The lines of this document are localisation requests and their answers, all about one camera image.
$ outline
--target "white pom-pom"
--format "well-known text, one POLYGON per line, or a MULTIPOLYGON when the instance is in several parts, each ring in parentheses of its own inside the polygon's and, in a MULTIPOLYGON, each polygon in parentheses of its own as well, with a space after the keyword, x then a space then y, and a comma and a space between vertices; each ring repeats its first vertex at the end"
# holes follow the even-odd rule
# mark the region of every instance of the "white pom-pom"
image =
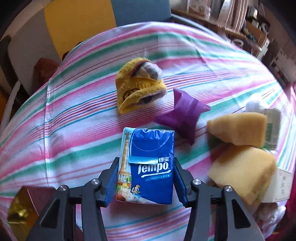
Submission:
POLYGON ((264 113, 264 110, 268 108, 266 101, 262 99, 262 96, 255 93, 252 94, 246 103, 246 112, 264 113))

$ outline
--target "tempo tissue pack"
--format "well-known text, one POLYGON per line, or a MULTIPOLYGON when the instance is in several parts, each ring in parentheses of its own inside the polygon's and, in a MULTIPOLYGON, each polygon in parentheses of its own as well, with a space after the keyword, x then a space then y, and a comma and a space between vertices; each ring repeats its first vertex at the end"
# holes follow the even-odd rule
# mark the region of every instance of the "tempo tissue pack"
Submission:
POLYGON ((116 200, 172 203, 174 134, 169 130, 124 128, 116 200))

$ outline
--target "blue gripper pad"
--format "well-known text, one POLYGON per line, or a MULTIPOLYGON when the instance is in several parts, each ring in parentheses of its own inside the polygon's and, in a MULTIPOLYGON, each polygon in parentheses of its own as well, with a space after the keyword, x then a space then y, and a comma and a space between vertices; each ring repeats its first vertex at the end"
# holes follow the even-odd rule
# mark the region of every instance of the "blue gripper pad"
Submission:
POLYGON ((187 199, 187 196, 186 196, 186 187, 185 187, 184 182, 183 182, 183 180, 181 178, 181 175, 180 175, 179 170, 178 170, 178 168, 176 166, 176 163, 174 163, 174 186, 175 186, 175 190, 176 190, 176 193, 178 195, 179 201, 184 206, 187 206, 188 199, 187 199))
POLYGON ((119 165, 119 162, 117 162, 117 165, 113 169, 113 172, 110 176, 109 183, 106 186, 106 197, 105 197, 105 201, 104 201, 106 207, 109 205, 109 203, 112 201, 113 197, 115 196, 116 185, 117 185, 118 165, 119 165))

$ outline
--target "yellow sponge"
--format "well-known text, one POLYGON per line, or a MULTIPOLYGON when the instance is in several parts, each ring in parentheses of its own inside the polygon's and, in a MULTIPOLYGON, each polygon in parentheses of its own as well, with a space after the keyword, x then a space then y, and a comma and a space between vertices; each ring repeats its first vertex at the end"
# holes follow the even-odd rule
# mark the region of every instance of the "yellow sponge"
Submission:
POLYGON ((208 176, 219 186, 232 186, 252 205, 276 170, 274 155, 250 146, 231 145, 211 166, 208 176))
POLYGON ((266 116, 259 113, 235 113, 207 122, 208 131, 224 142, 262 147, 266 136, 266 116))

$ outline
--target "striped tablecloth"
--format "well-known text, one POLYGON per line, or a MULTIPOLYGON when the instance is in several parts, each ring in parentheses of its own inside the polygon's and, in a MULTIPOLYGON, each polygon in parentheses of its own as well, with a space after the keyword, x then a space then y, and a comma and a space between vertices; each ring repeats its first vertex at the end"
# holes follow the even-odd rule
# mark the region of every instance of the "striped tablecloth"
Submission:
MULTIPOLYGON (((194 177, 207 181, 211 162, 225 143, 207 135, 209 119, 243 112, 260 93, 281 110, 275 155, 293 171, 296 120, 292 104, 273 75, 247 52, 199 30, 173 23, 138 23, 98 34, 76 46, 57 72, 14 115, 0 139, 0 216, 22 185, 84 185, 119 156, 123 128, 159 128, 152 122, 173 109, 173 88, 211 106, 200 116, 190 147, 178 135, 175 156, 194 177), (162 70, 168 94, 149 107, 118 115, 115 76, 135 57, 162 70)), ((190 208, 174 193, 172 205, 113 201, 102 209, 108 240, 182 240, 190 208)), ((77 208, 81 227, 81 208, 77 208)), ((209 230, 210 239, 214 227, 209 230)))

